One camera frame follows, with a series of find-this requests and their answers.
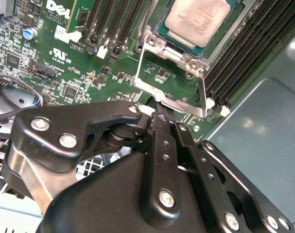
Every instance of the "ram slot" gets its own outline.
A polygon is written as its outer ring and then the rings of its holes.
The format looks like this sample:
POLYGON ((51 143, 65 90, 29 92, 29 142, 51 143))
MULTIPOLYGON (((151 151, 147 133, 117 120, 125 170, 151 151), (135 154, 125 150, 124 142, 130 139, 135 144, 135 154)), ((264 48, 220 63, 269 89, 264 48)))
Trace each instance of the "ram slot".
POLYGON ((142 4, 143 4, 143 0, 137 0, 136 4, 132 7, 131 12, 130 12, 130 14, 129 14, 122 30, 121 30, 121 34, 118 38, 118 45, 120 47, 124 45, 126 38, 128 37, 128 35, 130 33, 133 22, 135 21, 142 4))
POLYGON ((107 38, 109 38, 111 41, 115 39, 118 27, 121 23, 121 19, 124 15, 125 9, 129 3, 129 0, 121 0, 118 6, 118 11, 114 15, 114 21, 113 26, 110 27, 107 33, 107 38))
MULTIPOLYGON (((282 10, 288 4, 287 1, 279 1, 272 11, 282 10)), ((215 82, 212 86, 209 86, 209 90, 213 91, 213 94, 218 95, 218 91, 225 85, 224 89, 237 77, 232 75, 235 70, 241 67, 241 63, 245 61, 245 59, 250 59, 251 56, 248 56, 249 53, 254 51, 254 47, 257 46, 258 43, 262 43, 263 40, 263 32, 265 32, 269 26, 271 26, 272 22, 276 19, 275 14, 271 12, 266 15, 267 17, 261 19, 261 23, 258 23, 253 28, 252 36, 250 36, 240 47, 239 52, 236 56, 231 60, 226 69, 223 72, 218 74, 218 77, 224 77, 224 79, 219 79, 218 82, 215 82)))

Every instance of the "chip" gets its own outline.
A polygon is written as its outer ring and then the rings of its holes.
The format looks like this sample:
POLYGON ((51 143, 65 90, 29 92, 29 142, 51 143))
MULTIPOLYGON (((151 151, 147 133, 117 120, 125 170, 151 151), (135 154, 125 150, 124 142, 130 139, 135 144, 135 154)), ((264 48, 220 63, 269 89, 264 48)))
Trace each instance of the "chip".
POLYGON ((7 53, 6 64, 12 68, 19 68, 20 58, 12 53, 7 53))
POLYGON ((34 7, 35 7, 35 3, 33 3, 32 1, 29 2, 29 5, 27 6, 27 10, 30 12, 34 11, 34 7))
POLYGON ((23 25, 33 27, 35 25, 35 18, 33 16, 24 16, 23 25))
POLYGON ((75 98, 77 90, 71 86, 66 86, 64 95, 70 98, 75 98))
POLYGON ((99 83, 105 83, 106 82, 106 75, 105 74, 99 74, 98 78, 97 78, 97 81, 99 83))
POLYGON ((79 21, 78 21, 78 23, 77 23, 77 26, 79 26, 79 27, 80 27, 80 26, 84 26, 84 24, 85 24, 87 18, 88 18, 88 13, 87 13, 87 12, 82 12, 82 13, 80 14, 80 18, 79 18, 79 21))
POLYGON ((229 12, 225 0, 176 0, 165 21, 168 36, 190 49, 204 48, 229 12))
POLYGON ((37 16, 39 16, 40 13, 41 13, 41 5, 36 4, 34 6, 34 14, 37 15, 37 16))

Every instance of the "blue capacitor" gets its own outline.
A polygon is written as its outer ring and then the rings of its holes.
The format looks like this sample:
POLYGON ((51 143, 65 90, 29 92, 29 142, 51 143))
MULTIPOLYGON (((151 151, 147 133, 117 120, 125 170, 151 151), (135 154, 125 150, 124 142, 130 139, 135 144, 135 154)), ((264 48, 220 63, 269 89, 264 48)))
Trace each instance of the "blue capacitor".
POLYGON ((33 40, 38 36, 38 32, 35 28, 28 28, 23 30, 23 37, 26 40, 33 40))

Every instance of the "black mechanism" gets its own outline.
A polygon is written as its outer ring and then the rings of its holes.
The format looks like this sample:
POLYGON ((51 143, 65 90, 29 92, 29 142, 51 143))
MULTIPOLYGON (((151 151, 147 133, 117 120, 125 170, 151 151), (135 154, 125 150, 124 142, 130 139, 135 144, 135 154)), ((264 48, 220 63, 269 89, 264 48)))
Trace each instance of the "black mechanism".
POLYGON ((37 233, 295 232, 215 145, 197 145, 172 110, 153 99, 147 104, 155 109, 151 116, 126 101, 30 109, 16 116, 3 173, 24 195, 34 194, 25 185, 31 178, 13 171, 13 154, 60 175, 97 154, 133 148, 132 154, 61 190, 49 202, 37 233), (50 128, 34 130, 34 119, 46 119, 50 128), (75 136, 75 147, 59 144, 64 133, 75 136))

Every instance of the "screw head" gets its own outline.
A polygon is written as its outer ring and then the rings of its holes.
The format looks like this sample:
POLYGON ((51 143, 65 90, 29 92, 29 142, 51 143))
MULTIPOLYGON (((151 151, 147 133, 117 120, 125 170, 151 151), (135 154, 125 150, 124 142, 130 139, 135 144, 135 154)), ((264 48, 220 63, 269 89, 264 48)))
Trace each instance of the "screw head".
POLYGON ((172 208, 175 203, 173 195, 167 190, 161 190, 159 192, 159 200, 164 206, 168 208, 172 208))
POLYGON ((74 148, 77 145, 76 137, 69 133, 60 136, 59 142, 63 147, 66 148, 74 148))
POLYGON ((273 217, 267 216, 267 221, 272 228, 274 228, 275 230, 279 229, 278 223, 273 217))
POLYGON ((279 218, 278 220, 282 224, 282 226, 284 226, 285 229, 287 229, 288 231, 290 230, 290 226, 283 218, 279 218))
POLYGON ((34 119, 31 121, 31 127, 37 131, 46 131, 50 128, 50 124, 45 119, 34 119))
POLYGON ((195 133, 199 132, 200 127, 198 125, 195 125, 192 129, 195 133))
POLYGON ((183 130, 183 131, 186 131, 186 130, 187 130, 187 128, 186 128, 184 125, 180 125, 179 127, 180 127, 180 129, 183 130))
POLYGON ((233 216, 230 213, 226 213, 225 220, 231 229, 233 229, 235 231, 239 230, 239 223, 238 223, 237 219, 235 218, 235 216, 233 216))
POLYGON ((130 107, 129 107, 129 110, 130 110, 132 113, 138 113, 138 110, 137 110, 136 107, 134 107, 134 106, 130 106, 130 107))

